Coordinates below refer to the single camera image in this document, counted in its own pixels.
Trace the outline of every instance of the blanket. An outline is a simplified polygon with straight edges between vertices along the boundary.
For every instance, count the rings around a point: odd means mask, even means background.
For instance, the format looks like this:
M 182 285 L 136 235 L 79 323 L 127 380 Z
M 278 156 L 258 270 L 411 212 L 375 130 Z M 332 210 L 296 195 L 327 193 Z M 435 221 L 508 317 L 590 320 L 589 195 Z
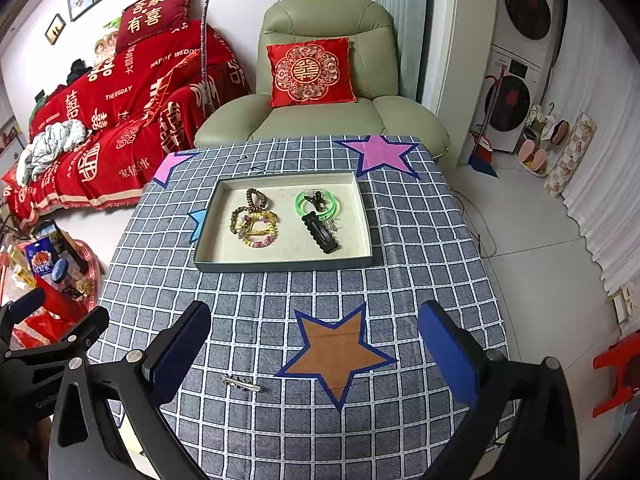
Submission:
M 50 124 L 77 119 L 92 130 L 44 174 L 21 187 L 14 164 L 2 195 L 26 228 L 54 206 L 104 209 L 138 202 L 169 152 L 193 147 L 205 120 L 200 21 L 152 36 L 49 98 L 30 139 Z M 207 75 L 214 106 L 250 90 L 226 41 L 207 27 Z
M 15 171 L 18 184 L 28 186 L 32 180 L 38 180 L 62 153 L 82 144 L 88 133 L 91 132 L 76 119 L 48 125 L 20 154 Z

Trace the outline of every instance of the beaded bracelet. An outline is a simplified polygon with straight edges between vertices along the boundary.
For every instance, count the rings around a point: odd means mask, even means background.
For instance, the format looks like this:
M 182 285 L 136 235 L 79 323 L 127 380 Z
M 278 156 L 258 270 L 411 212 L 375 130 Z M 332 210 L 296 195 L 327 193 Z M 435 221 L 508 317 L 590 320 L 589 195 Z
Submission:
M 241 228 L 238 227 L 238 215 L 242 212 L 242 211 L 249 211 L 249 208 L 247 206 L 242 206 L 239 207 L 237 209 L 235 209 L 232 213 L 231 213 L 231 225 L 229 226 L 229 229 L 231 230 L 231 232 L 235 235 L 237 235 Z
M 269 227 L 263 231 L 254 231 L 252 227 L 255 222 L 258 220 L 262 220 L 265 223 L 269 224 Z M 276 239 L 276 222 L 278 218 L 271 211 L 260 211 L 251 213 L 249 215 L 244 216 L 244 223 L 240 229 L 242 233 L 242 243 L 244 243 L 248 247 L 262 248 L 267 247 L 273 243 Z M 264 240 L 260 240 L 257 242 L 249 240 L 249 236 L 263 236 L 267 235 Z
M 257 204 L 254 202 L 253 195 L 257 196 L 260 202 Z M 262 211 L 267 206 L 267 197 L 264 193 L 255 189 L 255 187 L 250 187 L 246 190 L 246 202 L 249 205 L 249 211 L 252 213 L 257 213 L 258 211 Z
M 306 215 L 306 212 L 302 209 L 303 203 L 306 202 L 305 195 L 308 193 L 307 191 L 303 191 L 298 194 L 296 197 L 296 213 L 301 217 Z M 338 211 L 338 201 L 335 197 L 329 193 L 328 191 L 322 191 L 322 197 L 329 202 L 329 207 L 326 211 L 316 213 L 318 219 L 321 221 L 328 220 L 329 218 L 333 218 Z

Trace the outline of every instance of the red stool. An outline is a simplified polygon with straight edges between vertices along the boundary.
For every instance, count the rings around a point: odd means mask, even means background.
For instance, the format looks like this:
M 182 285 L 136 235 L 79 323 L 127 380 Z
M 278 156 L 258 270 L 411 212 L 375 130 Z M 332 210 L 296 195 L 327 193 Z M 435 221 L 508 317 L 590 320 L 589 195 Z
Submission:
M 613 397 L 593 409 L 594 418 L 629 402 L 640 389 L 640 330 L 610 346 L 609 350 L 593 360 L 593 368 L 605 366 L 618 369 L 616 389 Z

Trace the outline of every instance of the green bangle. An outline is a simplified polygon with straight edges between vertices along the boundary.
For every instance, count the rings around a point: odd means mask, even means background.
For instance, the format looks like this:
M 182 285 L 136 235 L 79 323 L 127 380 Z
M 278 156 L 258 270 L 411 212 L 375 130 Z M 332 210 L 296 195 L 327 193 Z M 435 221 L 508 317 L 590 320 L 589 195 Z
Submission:
M 337 209 L 338 209 L 338 201 L 328 191 L 322 191 L 322 196 L 325 199 L 327 199 L 329 201 L 329 204 L 330 204 L 329 209 L 327 209 L 326 211 L 324 211 L 322 213 L 318 213 L 318 218 L 320 219 L 320 221 L 325 221 L 325 220 L 328 220 L 329 218 L 333 218 L 335 216 L 335 214 L 337 212 Z M 302 205 L 305 202 L 306 202 L 305 191 L 302 191 L 296 197 L 296 212 L 300 216 L 306 215 L 306 212 L 303 211 L 303 209 L 302 209 Z

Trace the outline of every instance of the jewelry tray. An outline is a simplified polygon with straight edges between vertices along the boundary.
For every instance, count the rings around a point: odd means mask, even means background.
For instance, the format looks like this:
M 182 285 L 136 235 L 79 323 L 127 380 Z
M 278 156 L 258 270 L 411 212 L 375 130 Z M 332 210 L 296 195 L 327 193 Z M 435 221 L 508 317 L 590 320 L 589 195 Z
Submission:
M 246 190 L 251 187 L 267 196 L 266 209 L 278 216 L 276 240 L 263 248 L 247 247 L 229 229 L 231 213 L 247 205 Z M 325 189 L 338 201 L 334 217 L 338 230 L 331 232 L 338 248 L 330 254 L 322 252 L 296 213 L 296 196 L 307 189 Z M 311 204 L 305 205 L 306 212 L 312 210 Z M 314 171 L 218 180 L 193 259 L 200 272 L 289 272 L 369 267 L 372 263 L 369 225 L 354 173 Z

